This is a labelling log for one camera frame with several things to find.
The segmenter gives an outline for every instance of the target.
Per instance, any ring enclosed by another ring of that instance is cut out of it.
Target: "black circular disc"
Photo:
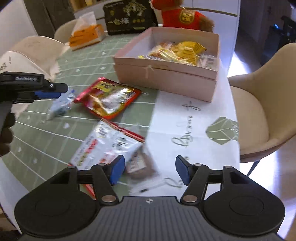
[[[23,232],[47,238],[76,233],[95,214],[95,202],[87,194],[55,185],[42,192],[31,192],[15,207],[15,218]]]
[[[236,184],[208,197],[204,202],[204,213],[224,232],[258,236],[278,230],[285,208],[276,196],[261,187]]]

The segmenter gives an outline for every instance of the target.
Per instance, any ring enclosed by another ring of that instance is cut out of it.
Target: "table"
[[[112,56],[134,36],[111,36],[99,44],[67,51],[57,60],[60,73],[56,81],[68,84],[77,93],[98,77],[118,81]],[[186,186],[180,182],[175,170],[177,155],[183,155],[190,163],[206,164],[211,169],[222,169],[225,165],[239,167],[238,123],[222,64],[211,103],[139,88],[141,96],[112,121],[127,129],[139,126],[139,134],[146,138],[159,175],[133,186],[123,176],[114,187],[119,197],[132,194],[180,198]],[[15,138],[11,152],[0,161],[0,200],[2,203],[6,200],[4,210],[13,222],[15,203],[64,169],[98,121],[81,104],[74,105],[64,116],[47,120],[51,104],[51,100],[36,101],[20,115],[12,128]],[[219,185],[211,185],[208,189],[209,195],[217,191]]]

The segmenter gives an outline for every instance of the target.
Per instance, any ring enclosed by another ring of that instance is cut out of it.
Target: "gray ribbed panel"
[[[209,225],[195,207],[175,197],[125,197],[117,206],[104,207],[85,229],[52,241],[282,241],[275,234],[238,238]],[[20,241],[51,241],[23,236]]]

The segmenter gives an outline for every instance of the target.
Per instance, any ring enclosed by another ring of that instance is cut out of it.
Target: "screw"
[[[186,196],[184,196],[183,197],[183,200],[185,201],[185,202],[196,202],[197,201],[197,197],[196,196],[194,196],[194,195],[186,195]]]
[[[102,201],[107,203],[114,202],[115,200],[116,200],[116,197],[113,195],[105,195],[102,197]]]

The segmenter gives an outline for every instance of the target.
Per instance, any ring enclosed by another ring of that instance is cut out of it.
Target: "green tablecloth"
[[[60,73],[56,82],[66,83],[80,93],[99,77],[118,81],[113,56],[134,36],[109,36],[101,43],[74,52],[68,50],[58,59]],[[146,137],[158,91],[139,88],[141,96],[112,121],[127,129],[140,125],[139,134]],[[51,104],[52,100],[36,101],[20,115],[12,128],[15,138],[11,152],[2,157],[28,191],[65,168],[98,121],[81,104],[75,104],[64,116],[46,120]],[[125,183],[122,177],[115,186],[119,196],[128,195]]]

